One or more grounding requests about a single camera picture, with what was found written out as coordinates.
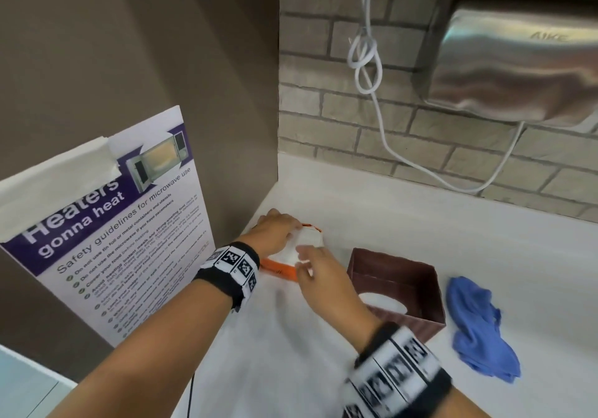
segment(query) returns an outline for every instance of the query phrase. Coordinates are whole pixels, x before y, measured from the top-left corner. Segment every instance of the brown tissue box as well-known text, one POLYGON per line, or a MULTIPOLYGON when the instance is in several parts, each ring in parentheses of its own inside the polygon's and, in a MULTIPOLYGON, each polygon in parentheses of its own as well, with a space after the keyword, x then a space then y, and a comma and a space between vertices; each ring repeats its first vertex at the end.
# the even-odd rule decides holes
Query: brown tissue box
POLYGON ((347 273, 357 293, 380 293, 403 303, 406 315, 368 308, 383 320, 406 325, 423 343, 446 326, 438 276, 432 265, 354 248, 347 273))

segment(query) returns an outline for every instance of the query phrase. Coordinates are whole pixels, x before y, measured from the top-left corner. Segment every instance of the power cord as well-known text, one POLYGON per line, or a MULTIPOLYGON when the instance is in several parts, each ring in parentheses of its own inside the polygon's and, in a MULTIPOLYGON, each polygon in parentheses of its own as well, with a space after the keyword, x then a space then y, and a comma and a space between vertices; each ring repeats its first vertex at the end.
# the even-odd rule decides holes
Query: power cord
POLYGON ((457 186, 451 185, 449 182, 445 181, 442 177, 437 175, 436 173, 426 169, 419 164, 416 164, 412 161, 409 161, 407 158, 400 156, 397 152, 392 150, 388 143, 386 142, 386 135, 384 131, 384 123, 382 121, 382 113, 380 112, 380 105, 378 104, 378 97, 376 97, 376 90, 380 87, 380 83, 382 82, 382 61, 380 60, 380 55, 378 54, 378 43, 376 39, 372 36, 371 32, 371 25, 370 25, 370 0, 361 0, 361 8, 363 12, 363 26, 359 27, 359 30, 351 42, 351 47, 349 49, 349 54, 347 57, 347 64, 351 68, 355 70, 355 87, 359 93, 363 95, 369 95, 374 103, 374 108, 376 109, 376 116, 378 118, 378 125, 380 127, 380 137, 382 138, 382 144, 384 148, 395 158, 399 161, 410 165, 411 167, 428 174, 429 176, 433 177, 434 179, 438 180, 444 186, 452 189, 454 191, 459 191, 463 193, 477 193, 478 191, 482 191, 486 187, 488 187, 498 174, 501 173, 502 168, 504 167, 506 160, 509 159, 515 145, 517 144, 517 140, 523 131, 524 122, 519 122, 517 126, 517 130, 513 135, 511 144, 509 148, 506 150, 504 156, 502 157, 501 162, 498 164, 497 168, 494 170, 490 178, 485 181, 482 185, 476 188, 459 188, 457 186), (370 75, 368 74, 367 70, 365 69, 366 65, 370 62, 374 61, 376 66, 376 79, 372 84, 370 75), (364 88, 361 86, 359 82, 359 75, 363 76, 367 86, 364 88))

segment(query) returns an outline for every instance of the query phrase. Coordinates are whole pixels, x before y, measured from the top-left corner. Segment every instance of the wristband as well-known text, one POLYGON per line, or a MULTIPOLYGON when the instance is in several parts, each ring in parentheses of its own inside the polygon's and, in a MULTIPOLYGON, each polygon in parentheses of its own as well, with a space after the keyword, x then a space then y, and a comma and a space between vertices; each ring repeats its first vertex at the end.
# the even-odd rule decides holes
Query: wristband
POLYGON ((430 418, 452 387, 438 359, 407 327, 382 324, 343 385, 350 418, 430 418))
POLYGON ((218 248, 199 267, 193 279, 202 279, 233 299, 238 311, 249 299, 257 283, 259 256, 242 241, 218 248))

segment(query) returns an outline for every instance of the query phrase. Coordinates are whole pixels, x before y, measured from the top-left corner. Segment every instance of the brick wall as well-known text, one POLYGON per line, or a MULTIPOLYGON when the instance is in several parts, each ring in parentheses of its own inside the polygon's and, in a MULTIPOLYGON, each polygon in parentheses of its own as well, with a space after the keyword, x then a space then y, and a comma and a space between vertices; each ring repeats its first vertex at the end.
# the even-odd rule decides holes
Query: brick wall
MULTIPOLYGON (((372 0, 384 64, 378 90, 389 145, 459 186, 486 180, 513 125, 441 113, 411 88, 436 0, 372 0)), ((279 150, 429 185, 427 175, 385 151, 369 98, 346 65, 358 0, 280 0, 279 150)), ((532 209, 598 222, 598 134, 527 127, 494 185, 479 193, 532 209)))

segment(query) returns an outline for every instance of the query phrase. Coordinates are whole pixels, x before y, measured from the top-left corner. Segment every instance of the person's right hand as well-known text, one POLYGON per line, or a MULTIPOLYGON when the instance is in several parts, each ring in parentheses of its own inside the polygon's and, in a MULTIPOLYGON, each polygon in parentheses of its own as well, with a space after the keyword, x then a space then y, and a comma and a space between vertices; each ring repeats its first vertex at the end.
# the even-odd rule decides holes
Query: person's right hand
POLYGON ((313 311, 361 353, 380 324, 351 284, 345 268, 326 248, 298 246, 297 282, 313 311))

